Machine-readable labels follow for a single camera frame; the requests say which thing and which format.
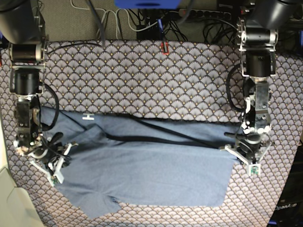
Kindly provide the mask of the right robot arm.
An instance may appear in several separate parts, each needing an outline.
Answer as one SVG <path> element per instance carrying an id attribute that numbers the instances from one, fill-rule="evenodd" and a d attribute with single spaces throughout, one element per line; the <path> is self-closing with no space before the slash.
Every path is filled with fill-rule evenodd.
<path id="1" fill-rule="evenodd" d="M 56 133 L 50 141 L 43 135 L 57 122 L 59 99 L 54 90 L 40 80 L 40 75 L 45 73 L 48 39 L 38 3 L 29 0 L 2 0 L 0 31 L 9 42 L 9 91 L 17 96 L 14 146 L 19 154 L 31 156 L 48 165 L 63 157 L 58 150 L 60 144 L 57 143 L 62 133 Z M 44 90 L 48 90 L 55 100 L 55 114 L 49 125 L 41 122 L 39 96 Z"/>

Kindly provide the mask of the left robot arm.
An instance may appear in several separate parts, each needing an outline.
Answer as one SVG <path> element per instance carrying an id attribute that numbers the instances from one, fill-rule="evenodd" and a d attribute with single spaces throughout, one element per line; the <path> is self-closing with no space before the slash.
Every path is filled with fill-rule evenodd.
<path id="1" fill-rule="evenodd" d="M 256 164 L 263 138 L 270 132 L 269 83 L 276 75 L 278 30 L 296 11 L 301 0 L 249 0 L 238 22 L 243 95 L 243 135 L 237 136 L 237 151 L 248 164 Z"/>

